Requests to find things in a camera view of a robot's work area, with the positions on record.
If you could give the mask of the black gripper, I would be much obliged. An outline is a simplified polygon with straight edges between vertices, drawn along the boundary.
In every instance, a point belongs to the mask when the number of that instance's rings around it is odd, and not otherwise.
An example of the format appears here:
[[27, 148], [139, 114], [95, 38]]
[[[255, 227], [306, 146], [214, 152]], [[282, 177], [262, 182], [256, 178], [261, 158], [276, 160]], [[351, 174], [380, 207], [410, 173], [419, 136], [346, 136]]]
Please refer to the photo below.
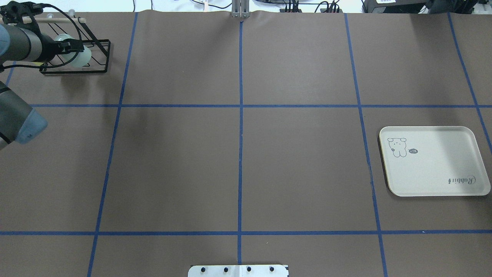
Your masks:
[[67, 38], [62, 41], [49, 41], [49, 57], [56, 55], [79, 53], [84, 51], [84, 44], [79, 39]]

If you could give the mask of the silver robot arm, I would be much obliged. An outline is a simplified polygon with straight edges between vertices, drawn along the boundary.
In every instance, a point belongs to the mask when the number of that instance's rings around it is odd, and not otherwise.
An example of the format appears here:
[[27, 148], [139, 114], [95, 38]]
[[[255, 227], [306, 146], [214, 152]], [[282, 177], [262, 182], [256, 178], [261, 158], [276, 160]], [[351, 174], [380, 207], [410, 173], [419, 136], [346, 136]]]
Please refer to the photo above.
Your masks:
[[[71, 62], [84, 51], [83, 43], [72, 37], [53, 40], [39, 30], [1, 25], [1, 71], [5, 62], [51, 61], [56, 55], [74, 53]], [[14, 90], [1, 82], [0, 136], [1, 149], [17, 142], [27, 144], [48, 126], [47, 120]]]

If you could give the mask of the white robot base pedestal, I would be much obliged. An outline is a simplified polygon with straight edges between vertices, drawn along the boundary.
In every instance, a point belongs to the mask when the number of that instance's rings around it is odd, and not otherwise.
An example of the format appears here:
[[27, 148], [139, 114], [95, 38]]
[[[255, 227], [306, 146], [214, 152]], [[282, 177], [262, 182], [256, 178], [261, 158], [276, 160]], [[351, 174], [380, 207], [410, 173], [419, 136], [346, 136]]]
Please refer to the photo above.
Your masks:
[[288, 277], [288, 265], [199, 265], [188, 270], [188, 277]]

